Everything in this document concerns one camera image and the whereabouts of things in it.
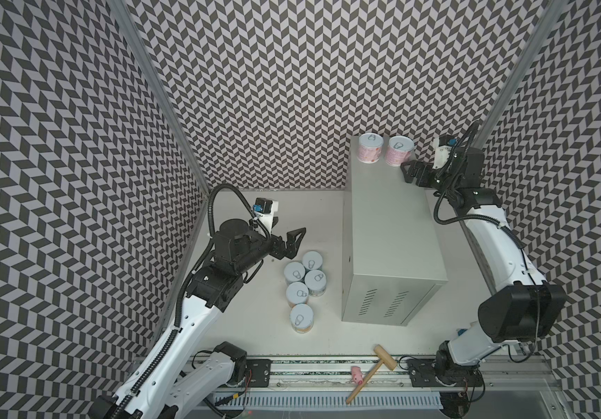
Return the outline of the small pink toy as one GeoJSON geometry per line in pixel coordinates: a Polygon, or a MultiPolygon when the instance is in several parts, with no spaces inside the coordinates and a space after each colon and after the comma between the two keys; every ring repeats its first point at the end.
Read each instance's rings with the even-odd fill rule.
{"type": "Polygon", "coordinates": [[[363,384],[363,371],[358,366],[352,366],[350,368],[351,373],[351,382],[353,382],[356,386],[360,386],[363,384]]]}

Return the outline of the wooden mallet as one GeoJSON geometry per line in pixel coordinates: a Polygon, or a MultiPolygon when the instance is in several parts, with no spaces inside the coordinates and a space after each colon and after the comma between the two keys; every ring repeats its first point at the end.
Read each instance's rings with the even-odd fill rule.
{"type": "Polygon", "coordinates": [[[382,366],[385,366],[389,371],[394,371],[398,366],[396,359],[381,345],[375,345],[374,352],[378,358],[377,364],[368,372],[363,381],[356,385],[356,388],[350,393],[346,399],[346,404],[351,405],[356,397],[361,393],[363,388],[370,382],[373,376],[379,371],[382,366]]]}

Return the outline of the can teal label right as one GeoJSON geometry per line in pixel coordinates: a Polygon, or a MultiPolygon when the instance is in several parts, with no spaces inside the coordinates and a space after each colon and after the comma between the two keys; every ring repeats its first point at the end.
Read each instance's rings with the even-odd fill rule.
{"type": "Polygon", "coordinates": [[[325,272],[321,270],[312,270],[306,273],[304,282],[309,290],[310,296],[320,297],[326,292],[328,279],[325,272]]]}

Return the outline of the can teal label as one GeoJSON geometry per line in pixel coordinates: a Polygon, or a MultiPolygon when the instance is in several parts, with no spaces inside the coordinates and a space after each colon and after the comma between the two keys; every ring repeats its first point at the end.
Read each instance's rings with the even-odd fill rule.
{"type": "Polygon", "coordinates": [[[302,265],[308,272],[320,271],[323,266],[323,256],[318,251],[308,251],[302,257],[302,265]]]}
{"type": "Polygon", "coordinates": [[[309,290],[310,296],[320,297],[326,292],[328,279],[325,272],[321,270],[312,270],[306,273],[304,282],[309,290]]]}

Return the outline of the aluminium rail frame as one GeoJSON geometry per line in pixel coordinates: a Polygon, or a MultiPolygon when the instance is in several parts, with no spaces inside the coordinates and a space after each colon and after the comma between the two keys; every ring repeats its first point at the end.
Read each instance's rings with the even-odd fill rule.
{"type": "Polygon", "coordinates": [[[267,388],[215,389],[183,418],[573,418],[574,412],[562,393],[551,368],[539,356],[514,363],[506,355],[494,355],[480,364],[485,384],[477,388],[414,388],[403,363],[394,371],[382,367],[363,388],[374,392],[438,392],[441,410],[366,410],[366,411],[271,411],[219,410],[230,401],[254,392],[347,392],[356,388],[350,368],[358,366],[364,374],[377,364],[373,355],[364,356],[267,356],[272,368],[267,388]]]}

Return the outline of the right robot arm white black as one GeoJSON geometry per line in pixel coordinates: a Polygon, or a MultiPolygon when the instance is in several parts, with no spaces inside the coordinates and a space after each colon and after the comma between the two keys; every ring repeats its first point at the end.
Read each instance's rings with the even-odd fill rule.
{"type": "Polygon", "coordinates": [[[473,256],[489,281],[490,297],[478,307],[478,320],[458,337],[443,342],[433,363],[439,385],[453,387],[478,379],[489,355],[524,344],[534,354],[567,302],[525,252],[507,221],[498,193],[485,187],[485,154],[474,146],[480,122],[462,136],[442,134],[434,142],[433,162],[411,160],[401,166],[406,183],[432,190],[432,218],[438,225],[461,226],[473,256]]]}

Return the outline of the pink label can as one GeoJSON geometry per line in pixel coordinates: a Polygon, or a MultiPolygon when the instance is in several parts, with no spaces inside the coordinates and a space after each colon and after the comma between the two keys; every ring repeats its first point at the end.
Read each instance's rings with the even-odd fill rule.
{"type": "Polygon", "coordinates": [[[374,163],[380,158],[384,146],[384,138],[379,134],[367,133],[358,138],[357,159],[363,163],[374,163]]]}
{"type": "Polygon", "coordinates": [[[415,142],[406,136],[393,136],[389,138],[386,153],[386,163],[392,167],[399,167],[406,162],[415,150],[415,142]]]}

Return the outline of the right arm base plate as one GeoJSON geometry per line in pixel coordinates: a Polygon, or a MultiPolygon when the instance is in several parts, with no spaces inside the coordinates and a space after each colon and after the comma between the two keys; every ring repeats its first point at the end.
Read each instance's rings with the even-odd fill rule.
{"type": "Polygon", "coordinates": [[[485,384],[478,366],[450,364],[438,375],[436,361],[429,358],[408,358],[403,363],[414,388],[472,389],[485,384]]]}

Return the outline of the grey metal cabinet box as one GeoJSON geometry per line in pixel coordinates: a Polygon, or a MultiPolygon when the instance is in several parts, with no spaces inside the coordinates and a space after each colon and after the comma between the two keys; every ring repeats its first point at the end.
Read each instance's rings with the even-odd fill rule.
{"type": "Polygon", "coordinates": [[[352,138],[342,210],[342,320],[406,326],[449,279],[424,190],[352,138]]]}

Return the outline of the can teal label back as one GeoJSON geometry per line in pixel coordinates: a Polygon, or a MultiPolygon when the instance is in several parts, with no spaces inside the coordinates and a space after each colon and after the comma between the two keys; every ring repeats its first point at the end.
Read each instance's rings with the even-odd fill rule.
{"type": "Polygon", "coordinates": [[[302,265],[308,272],[320,271],[323,266],[323,256],[318,251],[308,251],[302,257],[302,265]]]}

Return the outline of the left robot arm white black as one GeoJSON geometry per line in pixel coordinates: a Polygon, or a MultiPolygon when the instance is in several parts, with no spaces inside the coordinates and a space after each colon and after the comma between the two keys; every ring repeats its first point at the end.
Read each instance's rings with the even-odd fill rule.
{"type": "Polygon", "coordinates": [[[274,235],[278,202],[254,203],[235,186],[222,183],[208,197],[209,241],[186,275],[171,319],[159,340],[112,396],[93,401],[91,418],[183,418],[215,389],[245,379],[246,351],[224,342],[191,373],[184,369],[208,329],[241,288],[256,276],[266,257],[296,257],[306,229],[274,235]]]}

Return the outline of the white vent grille strip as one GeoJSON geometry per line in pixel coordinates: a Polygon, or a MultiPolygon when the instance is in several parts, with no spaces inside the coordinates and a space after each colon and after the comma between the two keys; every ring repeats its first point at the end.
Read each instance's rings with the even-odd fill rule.
{"type": "Polygon", "coordinates": [[[219,410],[275,411],[366,411],[366,410],[441,410],[438,392],[366,391],[347,404],[347,392],[254,392],[230,401],[219,410]]]}

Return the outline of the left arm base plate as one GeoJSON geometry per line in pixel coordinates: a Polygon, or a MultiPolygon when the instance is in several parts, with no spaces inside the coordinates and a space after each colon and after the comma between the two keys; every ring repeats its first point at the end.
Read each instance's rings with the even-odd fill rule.
{"type": "Polygon", "coordinates": [[[272,368],[271,359],[247,359],[236,362],[231,378],[222,388],[267,388],[272,368]]]}

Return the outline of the orange label can front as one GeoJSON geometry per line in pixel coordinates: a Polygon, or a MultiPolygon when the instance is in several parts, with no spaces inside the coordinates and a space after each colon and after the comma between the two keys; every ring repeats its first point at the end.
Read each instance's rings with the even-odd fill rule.
{"type": "Polygon", "coordinates": [[[308,304],[295,305],[290,312],[290,324],[297,333],[307,333],[314,326],[314,311],[308,304]]]}

